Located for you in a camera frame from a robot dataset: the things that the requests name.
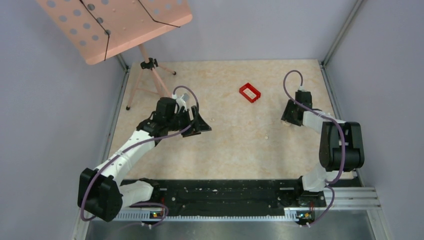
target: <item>round hole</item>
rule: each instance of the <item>round hole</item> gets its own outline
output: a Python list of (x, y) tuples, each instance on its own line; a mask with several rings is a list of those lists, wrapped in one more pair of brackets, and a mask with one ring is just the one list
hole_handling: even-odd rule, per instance
[(94, 6), (94, 4), (88, 4), (87, 5), (88, 10), (93, 11), (96, 7)]
[(47, 6), (49, 6), (50, 8), (54, 8), (56, 7), (56, 3), (54, 1), (47, 1)]
[(78, 10), (78, 9), (75, 9), (74, 11), (73, 11), (73, 14), (75, 15), (75, 16), (81, 16), (81, 11), (80, 10)]
[(62, 15), (62, 16), (59, 16), (59, 20), (61, 22), (66, 22), (68, 20), (68, 18), (66, 16)]

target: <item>white wall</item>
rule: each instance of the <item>white wall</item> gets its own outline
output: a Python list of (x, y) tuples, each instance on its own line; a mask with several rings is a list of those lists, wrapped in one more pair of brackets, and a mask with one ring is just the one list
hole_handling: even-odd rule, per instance
[(361, 177), (394, 239), (423, 239), (424, 1), (369, 0), (328, 72), (346, 120), (362, 126)]
[[(193, 20), (146, 43), (158, 61), (323, 60), (355, 0), (189, 0)], [(124, 53), (141, 61), (138, 48)]]
[(123, 71), (89, 66), (35, 1), (0, 1), (0, 238), (67, 240)]

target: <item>red basket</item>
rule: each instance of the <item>red basket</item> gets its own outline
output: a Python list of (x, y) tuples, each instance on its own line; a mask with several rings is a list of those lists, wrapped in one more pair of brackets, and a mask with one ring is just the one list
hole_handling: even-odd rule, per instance
[(261, 92), (258, 91), (254, 86), (250, 83), (244, 84), (240, 87), (238, 91), (241, 95), (243, 95), (249, 102), (253, 103), (261, 97)]

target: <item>pink perforated board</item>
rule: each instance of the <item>pink perforated board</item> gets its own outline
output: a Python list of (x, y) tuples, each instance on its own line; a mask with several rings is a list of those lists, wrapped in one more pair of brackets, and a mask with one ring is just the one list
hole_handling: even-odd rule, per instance
[(103, 61), (106, 49), (106, 58), (113, 57), (193, 18), (187, 0), (140, 0), (156, 21), (170, 25), (154, 22), (138, 0), (83, 0), (88, 10), (80, 0), (36, 1), (90, 65)]

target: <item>black wire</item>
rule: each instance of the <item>black wire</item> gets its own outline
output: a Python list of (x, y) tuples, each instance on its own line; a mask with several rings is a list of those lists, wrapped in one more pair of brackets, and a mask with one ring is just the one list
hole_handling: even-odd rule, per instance
[(146, 13), (148, 14), (148, 16), (151, 18), (151, 20), (152, 20), (153, 22), (155, 22), (155, 23), (159, 23), (159, 24), (165, 24), (165, 25), (168, 25), (168, 26), (176, 27), (176, 28), (181, 28), (181, 26), (172, 25), (172, 24), (169, 24), (169, 23), (166, 23), (166, 22), (162, 22), (162, 21), (158, 21), (158, 20), (154, 19), (154, 18), (152, 17), (152, 15), (150, 14), (150, 12), (149, 12), (149, 11), (147, 11), (147, 9), (146, 9), (146, 7), (143, 5), (143, 3), (142, 3), (140, 0), (137, 0), (137, 1), (141, 4), (141, 6), (144, 8), (144, 10), (146, 11)]
[(94, 21), (96, 23), (98, 23), (98, 25), (103, 29), (103, 31), (107, 34), (107, 44), (106, 44), (106, 51), (104, 52), (104, 60), (106, 61), (106, 56), (108, 54), (108, 48), (109, 48), (109, 39), (111, 39), (111, 35), (108, 31), (106, 31), (106, 29), (102, 26), (102, 24), (100, 22), (97, 21), (96, 17), (92, 14), (92, 12), (88, 9), (88, 7), (86, 6), (86, 4), (83, 2), (83, 0), (79, 0), (81, 2), (81, 4), (84, 6), (85, 10), (87, 10), (87, 12), (93, 17)]

